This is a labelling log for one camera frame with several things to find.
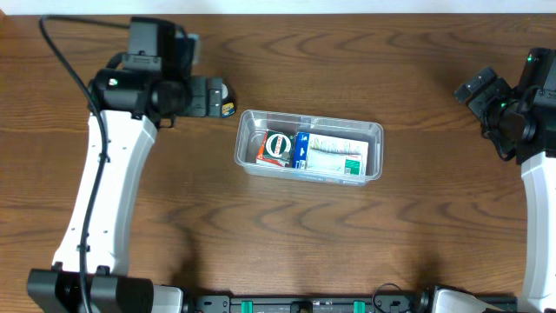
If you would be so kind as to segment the red white medicine box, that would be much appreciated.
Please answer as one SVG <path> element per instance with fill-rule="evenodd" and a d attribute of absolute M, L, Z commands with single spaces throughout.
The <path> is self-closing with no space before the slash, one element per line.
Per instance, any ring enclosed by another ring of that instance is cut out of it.
<path fill-rule="evenodd" d="M 263 165 L 272 166 L 272 167 L 282 167 L 283 163 L 281 161 L 279 161 L 277 159 L 274 159 L 270 156 L 265 156 L 266 142 L 268 140 L 268 137 L 272 134 L 273 134 L 273 132 L 271 130 L 266 131 L 266 133 L 263 137 L 261 146 L 260 146 L 260 148 L 257 152 L 255 162 L 257 164 L 263 164 Z"/>

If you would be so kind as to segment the dark syrup bottle white cap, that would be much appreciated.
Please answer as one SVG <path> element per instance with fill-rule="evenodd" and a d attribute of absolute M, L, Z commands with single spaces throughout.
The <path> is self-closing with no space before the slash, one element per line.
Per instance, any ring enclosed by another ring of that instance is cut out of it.
<path fill-rule="evenodd" d="M 222 117 L 231 117 L 235 114 L 235 93 L 225 83 L 222 84 Z"/>

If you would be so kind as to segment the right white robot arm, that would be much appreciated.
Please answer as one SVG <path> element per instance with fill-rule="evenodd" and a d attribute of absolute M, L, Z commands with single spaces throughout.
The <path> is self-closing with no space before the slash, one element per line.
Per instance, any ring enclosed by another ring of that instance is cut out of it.
<path fill-rule="evenodd" d="M 480 122 L 499 158 L 520 167 L 526 190 L 526 270 L 518 312 L 555 310 L 555 52 L 532 48 L 511 87 L 486 67 L 453 94 Z"/>

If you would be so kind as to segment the blue white medicine box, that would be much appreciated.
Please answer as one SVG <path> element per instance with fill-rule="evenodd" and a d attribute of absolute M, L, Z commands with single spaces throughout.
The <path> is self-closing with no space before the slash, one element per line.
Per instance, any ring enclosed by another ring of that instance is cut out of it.
<path fill-rule="evenodd" d="M 368 143 L 352 139 L 318 135 L 314 133 L 299 132 L 296 137 L 296 148 L 293 156 L 293 168 L 306 169 L 306 161 L 310 150 L 321 150 L 325 152 L 361 155 L 363 160 L 363 173 L 367 174 Z"/>

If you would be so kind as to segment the green white medicine box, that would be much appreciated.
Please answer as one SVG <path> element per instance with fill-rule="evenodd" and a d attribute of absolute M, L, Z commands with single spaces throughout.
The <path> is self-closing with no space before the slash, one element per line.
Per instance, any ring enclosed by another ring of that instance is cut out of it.
<path fill-rule="evenodd" d="M 355 175 L 363 173 L 361 155 L 349 155 L 310 150 L 306 161 L 306 169 L 338 175 Z"/>

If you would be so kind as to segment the dark green square box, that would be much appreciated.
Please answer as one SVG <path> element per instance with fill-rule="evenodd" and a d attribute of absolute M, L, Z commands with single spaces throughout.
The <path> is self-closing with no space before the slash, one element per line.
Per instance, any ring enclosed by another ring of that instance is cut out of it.
<path fill-rule="evenodd" d="M 295 135 L 274 131 L 266 142 L 266 157 L 272 157 L 283 163 L 282 167 L 290 165 L 292 154 L 295 152 Z"/>

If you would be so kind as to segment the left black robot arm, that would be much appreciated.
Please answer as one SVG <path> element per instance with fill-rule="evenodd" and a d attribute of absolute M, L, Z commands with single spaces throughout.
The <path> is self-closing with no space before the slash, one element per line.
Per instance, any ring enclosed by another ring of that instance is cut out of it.
<path fill-rule="evenodd" d="M 181 25 L 132 17 L 128 48 L 88 83 L 88 149 L 75 207 L 51 267 L 27 292 L 45 312 L 191 312 L 183 289 L 129 276 L 138 186 L 161 129 L 179 117 L 220 117 L 229 90 L 191 72 L 200 39 Z"/>

